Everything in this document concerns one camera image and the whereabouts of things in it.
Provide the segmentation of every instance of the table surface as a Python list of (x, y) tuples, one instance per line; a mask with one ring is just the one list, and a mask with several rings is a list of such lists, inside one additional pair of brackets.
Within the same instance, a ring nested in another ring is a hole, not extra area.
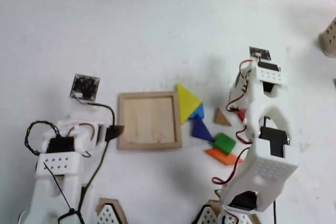
[[(212, 117), (253, 46), (270, 50), (287, 73), (291, 141), (300, 152), (300, 167), (277, 199), (278, 223), (331, 223), (336, 59), (317, 38), (335, 13), (329, 0), (0, 0), (0, 222), (15, 223), (31, 201), (37, 158), (23, 144), (29, 123), (69, 113), (75, 73), (100, 77), (96, 101), (114, 108), (118, 93), (169, 91), (181, 82), (203, 100), (210, 132), (234, 137), (242, 128), (234, 115), (227, 115), (233, 127)], [(108, 122), (107, 112), (101, 116)], [(190, 128), (182, 126), (180, 150), (109, 146), (93, 184), (119, 199), (130, 224), (190, 223), (216, 198), (211, 177), (226, 178), (232, 167), (207, 156), (209, 144), (190, 137)], [(34, 146), (44, 130), (33, 130)], [(87, 177), (100, 155), (86, 163)], [(271, 208), (259, 216), (272, 223)]]

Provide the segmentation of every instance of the yellow triangle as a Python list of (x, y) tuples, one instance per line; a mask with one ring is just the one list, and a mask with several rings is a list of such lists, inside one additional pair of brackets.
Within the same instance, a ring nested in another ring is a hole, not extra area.
[(177, 92), (179, 94), (178, 104), (180, 106), (180, 117), (182, 125), (198, 108), (202, 101), (179, 83), (177, 84)]

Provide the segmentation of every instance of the red wire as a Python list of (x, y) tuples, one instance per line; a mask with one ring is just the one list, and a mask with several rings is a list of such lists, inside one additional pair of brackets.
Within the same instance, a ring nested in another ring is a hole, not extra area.
[(240, 73), (240, 76), (241, 76), (242, 78), (245, 78), (245, 77), (243, 76), (243, 74), (242, 74), (242, 64), (244, 64), (244, 63), (246, 63), (246, 62), (250, 62), (250, 61), (252, 61), (252, 60), (243, 60), (243, 61), (239, 64), (239, 73)]
[[(243, 79), (246, 79), (246, 76), (244, 77), (243, 74), (242, 74), (242, 64), (244, 64), (244, 63), (246, 63), (246, 62), (250, 62), (250, 61), (252, 61), (252, 60), (243, 60), (243, 61), (239, 64), (239, 74), (240, 74), (240, 76), (241, 76)], [(244, 95), (246, 94), (246, 92), (247, 92), (247, 88), (248, 88), (248, 87), (246, 87), (246, 91), (245, 91), (241, 96), (239, 96), (239, 97), (236, 98), (235, 100), (230, 101), (230, 102), (227, 104), (227, 106), (226, 106), (226, 110), (227, 110), (227, 111), (231, 112), (231, 111), (228, 109), (229, 105), (231, 105), (232, 103), (234, 103), (234, 102), (240, 100), (241, 98), (243, 98), (243, 96), (244, 96)]]
[(220, 190), (215, 190), (215, 194), (216, 194), (219, 198), (221, 198), (221, 196), (219, 195), (218, 191), (220, 191)]
[(237, 217), (237, 216), (235, 216), (233, 213), (231, 213), (231, 212), (229, 212), (229, 211), (227, 211), (227, 210), (225, 210), (229, 215), (231, 215), (232, 217), (234, 217), (234, 218), (236, 218), (236, 224), (238, 224), (239, 223), (239, 218)]
[(250, 142), (250, 141), (246, 141), (246, 140), (242, 139), (242, 138), (238, 135), (238, 134), (240, 134), (240, 133), (246, 131), (246, 129), (247, 129), (247, 126), (245, 125), (245, 127), (244, 127), (241, 131), (237, 131), (237, 132), (236, 132), (236, 138), (238, 138), (238, 140), (241, 141), (243, 144), (252, 144), (252, 142)]
[(244, 96), (245, 94), (246, 94), (246, 92), (244, 92), (241, 96), (237, 97), (236, 99), (230, 101), (230, 102), (227, 104), (227, 106), (226, 106), (226, 110), (227, 110), (228, 112), (232, 112), (232, 111), (229, 110), (229, 108), (228, 108), (229, 105), (231, 105), (232, 103), (234, 103), (234, 102), (240, 100), (241, 98), (243, 98), (243, 96)]
[(230, 180), (233, 178), (233, 176), (234, 176), (235, 173), (236, 173), (236, 169), (237, 169), (237, 165), (238, 165), (240, 156), (243, 154), (244, 151), (246, 151), (246, 150), (248, 150), (248, 149), (250, 149), (250, 148), (247, 147), (247, 148), (243, 149), (243, 150), (241, 151), (241, 153), (238, 155), (238, 157), (237, 157), (237, 159), (236, 159), (236, 162), (235, 162), (235, 166), (233, 167), (233, 170), (232, 170), (232, 172), (231, 172), (231, 174), (230, 174), (230, 176), (229, 176), (229, 178), (228, 178), (227, 180), (224, 181), (224, 180), (222, 180), (221, 178), (213, 177), (213, 178), (211, 179), (212, 183), (214, 183), (215, 185), (224, 185), (224, 184), (229, 183)]

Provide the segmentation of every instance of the wooden tray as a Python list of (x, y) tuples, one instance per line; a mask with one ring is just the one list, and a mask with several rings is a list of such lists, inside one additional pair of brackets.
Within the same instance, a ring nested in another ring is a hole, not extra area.
[(177, 92), (123, 93), (119, 95), (119, 121), (125, 125), (119, 149), (181, 148)]

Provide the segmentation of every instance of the white bracket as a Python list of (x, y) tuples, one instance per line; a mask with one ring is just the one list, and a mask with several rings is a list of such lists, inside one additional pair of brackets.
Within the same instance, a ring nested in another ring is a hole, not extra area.
[(266, 68), (261, 68), (257, 65), (256, 74), (257, 74), (257, 79), (259, 81), (266, 81), (269, 83), (279, 84), (279, 85), (284, 84), (283, 76), (281, 72), (266, 69)]
[(50, 172), (45, 168), (44, 163), (54, 175), (78, 174), (80, 159), (81, 155), (77, 152), (40, 154), (36, 167), (36, 178), (50, 176)]

